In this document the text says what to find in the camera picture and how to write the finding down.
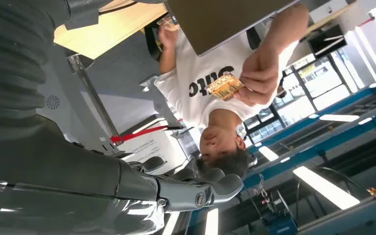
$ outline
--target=orange circuit board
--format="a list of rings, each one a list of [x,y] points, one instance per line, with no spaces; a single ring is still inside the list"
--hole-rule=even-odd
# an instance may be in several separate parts
[[[207,91],[216,97],[227,101],[233,98],[234,93],[244,87],[244,84],[240,82],[230,72],[224,72],[223,75],[209,84]]]

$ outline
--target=blue beam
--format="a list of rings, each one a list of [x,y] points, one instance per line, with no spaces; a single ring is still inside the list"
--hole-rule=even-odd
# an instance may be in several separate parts
[[[318,152],[320,150],[328,151],[330,149],[333,149],[355,137],[358,137],[368,131],[371,131],[376,128],[376,117],[370,121],[367,122],[364,125],[358,125],[356,127],[353,127],[345,132],[342,132],[318,145],[315,145],[311,147],[310,149],[305,150],[304,152],[296,154],[294,157],[292,157],[289,161],[281,164],[277,164],[271,168],[265,169],[262,172],[260,172],[264,179],[270,179],[282,172],[285,172],[287,170],[292,169],[293,167],[296,167],[307,160],[317,157]],[[244,188],[243,190],[246,190],[248,188],[252,188],[255,185],[257,185],[260,182],[259,174],[256,173],[254,175],[251,175],[247,179],[244,180]]]

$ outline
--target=red strap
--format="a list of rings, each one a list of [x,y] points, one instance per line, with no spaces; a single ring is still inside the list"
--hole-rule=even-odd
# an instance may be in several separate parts
[[[148,134],[148,133],[159,131],[159,130],[166,129],[166,128],[168,128],[168,126],[158,126],[158,127],[146,129],[146,130],[143,130],[143,131],[139,131],[136,134],[129,134],[129,135],[125,135],[125,136],[112,136],[112,137],[110,137],[110,140],[112,142],[124,142],[124,141],[131,140],[133,138],[136,138],[138,136],[142,136],[144,134]]]

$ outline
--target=man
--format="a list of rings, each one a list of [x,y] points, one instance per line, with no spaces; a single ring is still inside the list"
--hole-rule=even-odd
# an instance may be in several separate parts
[[[246,33],[198,57],[181,30],[160,28],[164,45],[159,77],[155,85],[190,126],[207,127],[200,139],[200,168],[220,168],[242,177],[247,171],[247,150],[236,128],[266,108],[277,94],[280,71],[304,36],[309,13],[294,5],[273,20],[256,51],[250,49]],[[222,101],[210,95],[206,86],[225,71],[239,77],[246,86],[235,98]]]

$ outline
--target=white t-shirt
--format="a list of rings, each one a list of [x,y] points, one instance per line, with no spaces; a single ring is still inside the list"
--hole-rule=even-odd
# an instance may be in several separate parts
[[[296,45],[297,42],[282,53],[280,57],[282,69],[286,66]],[[261,109],[267,108],[276,93],[272,95],[268,104],[250,107],[235,98],[223,101],[209,94],[206,87],[225,71],[240,78],[243,63],[253,52],[247,34],[242,33],[208,54],[198,57],[183,31],[179,30],[175,49],[176,68],[162,74],[155,81],[155,85],[181,114],[187,126],[206,127],[209,114],[216,109],[230,110],[245,121],[258,114]]]

